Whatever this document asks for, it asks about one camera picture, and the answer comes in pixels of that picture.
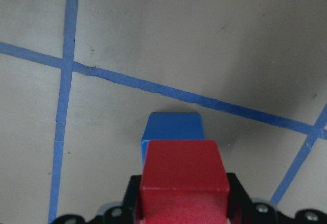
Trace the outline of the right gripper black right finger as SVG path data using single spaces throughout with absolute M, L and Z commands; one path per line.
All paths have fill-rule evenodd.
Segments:
M 250 223 L 253 202 L 234 173 L 227 173 L 230 185 L 227 217 L 230 223 Z

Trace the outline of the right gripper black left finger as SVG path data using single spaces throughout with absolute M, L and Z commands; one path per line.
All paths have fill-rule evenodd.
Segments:
M 141 175 L 132 175 L 122 201 L 123 217 L 125 223 L 141 223 L 140 199 Z

